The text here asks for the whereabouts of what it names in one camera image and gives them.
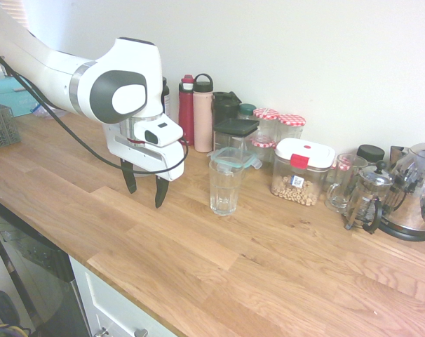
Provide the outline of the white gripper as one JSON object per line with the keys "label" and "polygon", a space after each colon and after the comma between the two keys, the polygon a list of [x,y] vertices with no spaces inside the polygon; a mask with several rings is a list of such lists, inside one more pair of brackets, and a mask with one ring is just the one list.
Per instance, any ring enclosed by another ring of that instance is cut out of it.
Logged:
{"label": "white gripper", "polygon": [[155,207],[162,206],[170,182],[178,179],[184,173],[184,150],[182,144],[175,142],[164,147],[157,147],[149,143],[132,144],[121,135],[119,124],[105,126],[105,136],[109,151],[120,158],[121,171],[129,193],[137,190],[134,166],[137,171],[145,174],[163,170],[157,173]]}

